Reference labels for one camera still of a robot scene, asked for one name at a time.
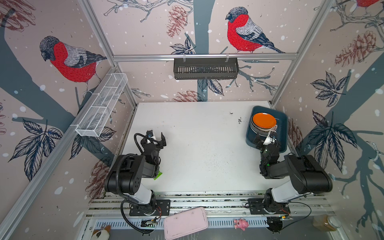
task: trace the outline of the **green object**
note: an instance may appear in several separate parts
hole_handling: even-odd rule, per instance
[[[157,175],[157,177],[155,177],[153,180],[156,180],[158,177],[160,177],[163,173],[162,172],[159,172],[159,174]]]

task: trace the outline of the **mesh basket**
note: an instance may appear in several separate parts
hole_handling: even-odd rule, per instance
[[[235,79],[239,73],[237,58],[175,58],[175,79]]]
[[[111,74],[107,83],[98,93],[98,96],[77,126],[76,132],[80,136],[100,136],[127,81],[127,76],[124,73]]]

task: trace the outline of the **black metal basket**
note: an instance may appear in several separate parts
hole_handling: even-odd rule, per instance
[[[237,58],[175,58],[175,79],[235,79],[239,73]]]

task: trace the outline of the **wallpaper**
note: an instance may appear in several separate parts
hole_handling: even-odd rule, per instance
[[[115,55],[296,52],[320,3],[91,1]],[[179,46],[186,38],[191,48]]]
[[[131,111],[128,99],[122,94],[100,138],[77,135],[19,223],[13,240],[77,237],[91,200],[104,194],[104,180],[114,155],[120,150]]]
[[[122,62],[137,102],[271,100],[290,60],[239,61],[236,79],[176,80],[172,61]]]
[[[2,221],[110,66],[77,1],[0,6]]]
[[[383,11],[337,0],[277,104],[296,150],[331,176],[350,239],[384,239]]]

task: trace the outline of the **plush toy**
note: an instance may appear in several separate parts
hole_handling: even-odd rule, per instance
[[[249,226],[248,222],[243,218],[240,218],[239,220],[235,219],[233,222],[235,223],[235,229],[240,228],[245,231],[245,229]]]
[[[91,240],[108,240],[109,232],[111,231],[111,225],[101,227],[100,230],[93,230]]]

